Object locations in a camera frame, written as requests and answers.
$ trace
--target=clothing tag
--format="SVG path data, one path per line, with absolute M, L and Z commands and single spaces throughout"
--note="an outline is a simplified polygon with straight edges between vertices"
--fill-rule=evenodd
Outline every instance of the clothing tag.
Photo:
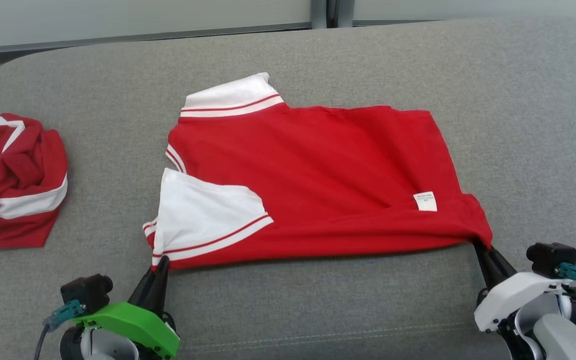
M 413 195 L 416 206 L 420 212 L 436 212 L 437 201 L 435 201 L 435 194 L 432 191 L 425 193 L 416 193 Z

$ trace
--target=red and white fabric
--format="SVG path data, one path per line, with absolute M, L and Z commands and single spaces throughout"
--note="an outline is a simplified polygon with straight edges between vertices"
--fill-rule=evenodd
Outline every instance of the red and white fabric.
M 401 253 L 492 232 L 461 191 L 427 111 L 289 107 L 267 73 L 189 95 L 166 155 L 157 219 L 172 269 Z
M 0 248 L 44 246 L 66 196 L 67 169 L 56 130 L 0 115 Z

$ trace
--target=white collar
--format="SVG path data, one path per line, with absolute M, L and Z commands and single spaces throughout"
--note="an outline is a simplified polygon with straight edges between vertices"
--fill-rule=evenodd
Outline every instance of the white collar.
M 185 98 L 179 117 L 226 117 L 249 114 L 284 103 L 268 84 L 267 72 L 217 85 Z

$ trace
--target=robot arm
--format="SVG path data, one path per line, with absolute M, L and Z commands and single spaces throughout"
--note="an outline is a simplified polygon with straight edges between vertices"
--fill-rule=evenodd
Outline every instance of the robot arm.
M 521 273 L 494 248 L 476 243 L 475 251 L 486 282 L 474 314 L 479 330 L 501 335 L 513 360 L 576 359 L 576 287 L 559 276 L 576 271 L 576 250 L 535 244 L 527 252 L 533 272 Z
M 107 276 L 78 278 L 61 287 L 64 303 L 86 305 L 61 338 L 62 360 L 163 360 L 179 349 L 176 326 L 164 311 L 169 258 L 149 268 L 128 301 L 110 303 Z

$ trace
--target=couch cushion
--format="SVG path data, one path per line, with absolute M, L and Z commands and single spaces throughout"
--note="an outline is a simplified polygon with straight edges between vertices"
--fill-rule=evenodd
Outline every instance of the couch cushion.
M 576 20 L 475 19 L 115 43 L 0 68 L 0 113 L 59 131 L 68 195 L 44 248 L 0 250 L 0 359 L 28 357 L 59 287 L 95 273 L 130 296 L 150 264 L 167 134 L 185 96 L 254 73 L 293 107 L 428 109 L 493 243 L 520 271 L 535 242 L 576 247 Z M 468 244 L 171 274 L 178 358 L 507 359 L 477 331 Z M 66 326 L 46 337 L 58 358 Z

